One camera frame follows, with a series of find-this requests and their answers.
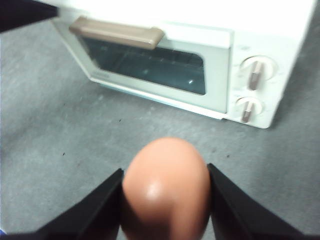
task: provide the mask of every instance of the oven window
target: oven window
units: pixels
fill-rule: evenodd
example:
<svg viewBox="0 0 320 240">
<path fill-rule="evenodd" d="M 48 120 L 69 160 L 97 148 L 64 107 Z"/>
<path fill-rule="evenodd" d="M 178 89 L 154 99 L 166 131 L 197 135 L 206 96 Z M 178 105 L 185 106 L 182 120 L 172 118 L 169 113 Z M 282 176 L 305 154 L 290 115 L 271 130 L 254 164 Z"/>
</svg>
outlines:
<svg viewBox="0 0 320 240">
<path fill-rule="evenodd" d="M 147 50 L 78 37 L 100 69 L 204 95 L 204 61 L 194 53 L 156 47 Z"/>
</svg>

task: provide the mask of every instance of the eggshell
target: eggshell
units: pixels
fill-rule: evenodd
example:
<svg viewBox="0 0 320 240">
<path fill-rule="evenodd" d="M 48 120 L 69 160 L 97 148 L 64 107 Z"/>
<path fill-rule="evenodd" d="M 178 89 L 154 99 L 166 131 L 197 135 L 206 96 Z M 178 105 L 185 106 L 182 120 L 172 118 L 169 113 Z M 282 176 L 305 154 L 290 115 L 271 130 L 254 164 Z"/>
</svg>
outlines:
<svg viewBox="0 0 320 240">
<path fill-rule="evenodd" d="M 122 182 L 121 227 L 129 240 L 198 240 L 209 218 L 210 175 L 187 141 L 164 137 L 132 160 Z"/>
</svg>

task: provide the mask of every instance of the beige handle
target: beige handle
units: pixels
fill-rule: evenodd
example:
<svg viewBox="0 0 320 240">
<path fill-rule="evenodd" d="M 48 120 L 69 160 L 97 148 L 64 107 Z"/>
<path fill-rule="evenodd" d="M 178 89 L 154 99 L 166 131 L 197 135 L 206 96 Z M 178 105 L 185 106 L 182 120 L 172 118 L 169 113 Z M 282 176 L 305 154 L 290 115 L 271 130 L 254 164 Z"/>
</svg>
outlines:
<svg viewBox="0 0 320 240">
<path fill-rule="evenodd" d="M 69 30 L 77 35 L 143 49 L 154 49 L 164 32 L 156 27 L 143 28 L 88 19 L 80 16 Z"/>
</svg>

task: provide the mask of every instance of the white toaster oven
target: white toaster oven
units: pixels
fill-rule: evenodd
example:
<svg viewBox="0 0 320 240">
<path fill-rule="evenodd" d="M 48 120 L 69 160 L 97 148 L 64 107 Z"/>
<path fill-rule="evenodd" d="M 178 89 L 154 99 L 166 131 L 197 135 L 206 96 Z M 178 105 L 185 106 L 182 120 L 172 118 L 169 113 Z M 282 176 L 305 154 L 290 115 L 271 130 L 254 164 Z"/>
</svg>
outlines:
<svg viewBox="0 0 320 240">
<path fill-rule="evenodd" d="M 216 119 L 268 128 L 315 0 L 43 0 L 88 78 Z"/>
</svg>

